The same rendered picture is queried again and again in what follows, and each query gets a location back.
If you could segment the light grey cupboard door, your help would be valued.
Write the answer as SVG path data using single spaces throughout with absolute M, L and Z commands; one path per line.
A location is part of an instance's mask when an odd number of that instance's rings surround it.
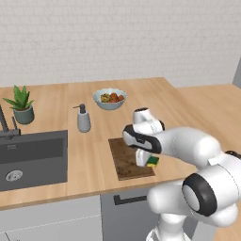
M 100 215 L 5 232 L 8 241 L 103 241 Z

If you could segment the dark grey sink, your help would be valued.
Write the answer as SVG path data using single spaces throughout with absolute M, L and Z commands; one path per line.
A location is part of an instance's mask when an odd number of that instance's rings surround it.
M 67 181 L 67 130 L 0 137 L 0 191 Z

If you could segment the grey dishwasher front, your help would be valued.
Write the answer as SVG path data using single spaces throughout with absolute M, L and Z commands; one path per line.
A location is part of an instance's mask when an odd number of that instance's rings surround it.
M 122 199 L 146 196 L 148 188 L 114 192 L 101 196 L 101 213 L 104 241 L 146 241 L 148 233 L 157 224 L 155 214 L 147 200 L 116 205 L 114 195 Z

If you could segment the dark grey tap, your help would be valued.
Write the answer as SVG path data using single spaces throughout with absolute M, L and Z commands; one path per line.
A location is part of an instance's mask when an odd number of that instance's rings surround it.
M 11 119 L 14 125 L 13 129 L 8 128 L 2 106 L 0 105 L 0 123 L 2 125 L 2 131 L 0 131 L 0 138 L 3 137 L 5 140 L 11 140 L 21 134 L 21 130 L 17 127 L 16 120 L 14 119 L 14 117 L 11 117 Z

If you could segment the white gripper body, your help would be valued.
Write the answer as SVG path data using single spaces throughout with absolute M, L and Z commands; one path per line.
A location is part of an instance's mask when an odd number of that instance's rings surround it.
M 141 149 L 137 149 L 136 151 L 136 163 L 139 167 L 145 167 L 149 158 L 152 156 L 151 153 L 146 152 Z

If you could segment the yellow and green sponge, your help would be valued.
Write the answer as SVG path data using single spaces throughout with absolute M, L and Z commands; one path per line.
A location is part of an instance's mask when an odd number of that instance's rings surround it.
M 151 156 L 147 161 L 147 166 L 149 168 L 154 168 L 157 166 L 158 162 L 159 162 L 159 158 L 157 156 Z

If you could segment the light grey drawer front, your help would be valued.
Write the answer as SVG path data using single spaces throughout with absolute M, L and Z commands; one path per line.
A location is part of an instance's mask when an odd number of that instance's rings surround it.
M 0 233 L 101 214 L 99 196 L 0 211 Z

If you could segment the red fruit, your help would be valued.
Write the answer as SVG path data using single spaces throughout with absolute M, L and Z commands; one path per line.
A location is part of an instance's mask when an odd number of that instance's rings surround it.
M 124 99 L 123 95 L 118 95 L 116 92 L 113 92 L 110 94 L 110 102 L 111 103 L 117 103 Z

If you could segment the brown wooden cutting board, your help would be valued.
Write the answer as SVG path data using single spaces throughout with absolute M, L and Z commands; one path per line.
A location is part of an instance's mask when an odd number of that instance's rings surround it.
M 152 168 L 137 166 L 136 149 L 128 147 L 121 137 L 110 138 L 108 142 L 120 181 L 154 176 Z

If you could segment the grey soap dispenser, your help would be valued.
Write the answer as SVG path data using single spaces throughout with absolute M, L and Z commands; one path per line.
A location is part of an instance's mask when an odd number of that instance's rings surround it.
M 79 112 L 77 113 L 78 130 L 81 133 L 87 133 L 91 128 L 89 113 L 84 104 L 78 105 L 77 108 L 79 109 Z

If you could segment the green plant in grey pot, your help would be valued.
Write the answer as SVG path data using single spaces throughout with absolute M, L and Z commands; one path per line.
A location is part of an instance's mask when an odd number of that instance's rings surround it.
M 10 108 L 13 110 L 16 121 L 20 124 L 27 125 L 35 119 L 33 100 L 29 100 L 30 92 L 26 90 L 26 86 L 19 88 L 13 87 L 14 99 L 4 98 Z

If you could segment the pale blue bowl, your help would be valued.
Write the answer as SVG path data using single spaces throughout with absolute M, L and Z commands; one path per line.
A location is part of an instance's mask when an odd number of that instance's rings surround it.
M 118 96 L 122 95 L 123 99 L 119 102 L 116 103 L 104 103 L 102 101 L 101 96 L 103 94 L 112 94 L 112 93 L 116 93 Z M 118 88 L 103 88 L 103 89 L 99 89 L 96 90 L 93 94 L 92 94 L 92 98 L 95 101 L 95 103 L 104 110 L 115 110 L 118 109 L 122 106 L 122 104 L 124 103 L 125 99 L 126 99 L 126 93 L 123 90 L 120 90 Z

